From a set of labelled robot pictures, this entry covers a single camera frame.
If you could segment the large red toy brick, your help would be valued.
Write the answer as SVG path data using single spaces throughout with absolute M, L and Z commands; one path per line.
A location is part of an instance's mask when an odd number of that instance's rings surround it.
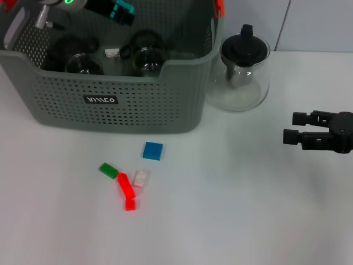
M 120 182 L 119 186 L 125 196 L 126 200 L 133 200 L 135 199 L 135 192 L 133 187 L 131 186 L 130 182 Z

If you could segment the black teapot lid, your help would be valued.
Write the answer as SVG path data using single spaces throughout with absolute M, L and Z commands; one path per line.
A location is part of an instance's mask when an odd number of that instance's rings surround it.
M 240 87 L 252 83 L 255 73 L 264 68 L 270 48 L 254 35 L 252 25 L 244 24 L 239 34 L 223 41 L 220 52 L 226 66 L 226 80 L 231 86 Z

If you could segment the clear glass teapot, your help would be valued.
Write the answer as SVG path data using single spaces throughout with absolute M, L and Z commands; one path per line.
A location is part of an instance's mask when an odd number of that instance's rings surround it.
M 264 101 L 269 92 L 269 57 L 264 64 L 264 68 L 255 73 L 252 83 L 245 86 L 233 87 L 226 80 L 226 66 L 221 60 L 220 49 L 221 46 L 211 63 L 211 72 L 207 84 L 208 100 L 213 105 L 235 112 L 255 108 Z

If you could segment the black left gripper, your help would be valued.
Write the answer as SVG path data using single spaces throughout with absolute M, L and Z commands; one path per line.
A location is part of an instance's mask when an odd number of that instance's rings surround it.
M 104 17 L 110 17 L 114 22 L 120 25 L 131 26 L 135 19 L 135 15 L 131 14 L 135 12 L 134 6 L 124 0 L 117 0 L 117 5 L 125 8 L 128 12 L 112 12 L 115 6 L 113 0 L 87 0 L 84 8 Z

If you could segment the green toy brick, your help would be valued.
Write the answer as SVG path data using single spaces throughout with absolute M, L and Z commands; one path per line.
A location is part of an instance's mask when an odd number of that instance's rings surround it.
M 119 174 L 119 171 L 108 163 L 103 163 L 99 167 L 99 171 L 111 179 L 115 179 L 116 176 Z

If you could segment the grey perforated storage basket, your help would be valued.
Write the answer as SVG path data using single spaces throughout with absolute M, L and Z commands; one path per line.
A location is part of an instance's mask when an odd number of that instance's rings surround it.
M 69 13 L 19 0 L 0 6 L 0 66 L 40 123 L 112 133 L 174 134 L 199 124 L 212 60 L 223 36 L 213 0 L 127 0 L 135 7 L 131 26 L 90 10 Z M 139 30 L 156 31 L 167 60 L 157 77 L 139 77 L 132 57 L 107 58 Z M 92 55 L 104 75 L 42 70 L 47 49 L 64 35 L 95 37 Z

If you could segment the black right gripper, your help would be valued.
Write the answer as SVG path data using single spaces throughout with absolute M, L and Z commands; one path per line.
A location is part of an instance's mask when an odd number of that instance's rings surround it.
M 350 153 L 353 150 L 353 113 L 351 112 L 320 112 L 310 114 L 294 112 L 292 125 L 313 125 L 329 127 L 329 132 L 299 132 L 298 130 L 283 130 L 283 144 L 301 144 L 303 150 L 335 151 Z

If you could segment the teal toy brick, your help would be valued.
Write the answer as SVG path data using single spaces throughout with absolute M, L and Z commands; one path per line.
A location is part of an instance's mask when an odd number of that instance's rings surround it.
M 123 12 L 128 12 L 128 10 L 126 10 L 125 8 L 123 8 L 123 7 L 119 7 L 118 5 L 117 5 L 117 0 L 116 0 L 116 2 L 115 2 L 115 6 L 114 6 L 114 9 L 113 9 L 113 11 L 112 12 L 118 12 L 118 13 L 123 13 Z

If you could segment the blue square toy brick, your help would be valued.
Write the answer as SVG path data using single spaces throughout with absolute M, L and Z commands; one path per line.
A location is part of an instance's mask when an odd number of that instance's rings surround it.
M 144 159 L 160 161 L 163 151 L 163 145 L 155 142 L 146 142 L 142 157 Z

